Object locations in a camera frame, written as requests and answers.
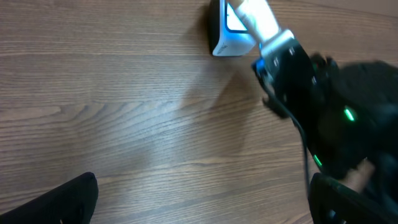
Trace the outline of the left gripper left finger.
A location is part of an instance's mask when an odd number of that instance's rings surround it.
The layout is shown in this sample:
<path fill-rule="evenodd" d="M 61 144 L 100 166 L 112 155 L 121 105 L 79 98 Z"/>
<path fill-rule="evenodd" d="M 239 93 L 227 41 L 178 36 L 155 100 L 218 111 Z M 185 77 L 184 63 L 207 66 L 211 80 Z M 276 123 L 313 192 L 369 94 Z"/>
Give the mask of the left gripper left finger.
<path fill-rule="evenodd" d="M 84 224 L 94 214 L 99 189 L 94 173 L 85 172 L 55 189 L 1 215 L 1 223 Z"/>

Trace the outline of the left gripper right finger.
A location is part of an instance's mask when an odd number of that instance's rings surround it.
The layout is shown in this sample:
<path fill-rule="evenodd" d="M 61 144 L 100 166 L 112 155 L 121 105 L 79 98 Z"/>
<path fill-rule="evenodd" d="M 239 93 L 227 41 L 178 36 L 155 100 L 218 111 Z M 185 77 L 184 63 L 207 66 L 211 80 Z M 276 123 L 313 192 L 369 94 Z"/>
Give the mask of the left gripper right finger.
<path fill-rule="evenodd" d="M 397 223 L 397 215 L 322 173 L 312 177 L 308 204 L 314 224 Z"/>

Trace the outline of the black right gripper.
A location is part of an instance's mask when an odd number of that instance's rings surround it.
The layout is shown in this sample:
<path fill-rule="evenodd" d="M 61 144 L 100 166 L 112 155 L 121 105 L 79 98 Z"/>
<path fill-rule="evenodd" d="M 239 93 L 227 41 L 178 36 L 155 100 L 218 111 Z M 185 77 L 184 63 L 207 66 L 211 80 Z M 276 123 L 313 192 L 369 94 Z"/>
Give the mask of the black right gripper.
<path fill-rule="evenodd" d="M 259 57 L 251 65 L 262 89 L 273 94 L 265 106 L 282 119 L 289 116 L 277 103 L 296 115 L 295 110 L 309 102 L 312 79 L 322 67 L 323 57 L 319 53 L 308 55 L 301 45 Z"/>

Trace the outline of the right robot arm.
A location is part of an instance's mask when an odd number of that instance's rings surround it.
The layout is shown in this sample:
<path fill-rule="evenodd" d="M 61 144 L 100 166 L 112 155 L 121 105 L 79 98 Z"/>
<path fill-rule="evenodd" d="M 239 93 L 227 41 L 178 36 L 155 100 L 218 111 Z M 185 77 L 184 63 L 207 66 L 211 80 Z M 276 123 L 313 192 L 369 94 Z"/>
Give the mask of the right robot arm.
<path fill-rule="evenodd" d="M 252 70 L 266 106 L 289 118 L 319 170 L 343 179 L 368 160 L 365 194 L 397 213 L 397 67 L 381 60 L 340 67 L 331 57 L 293 47 Z"/>

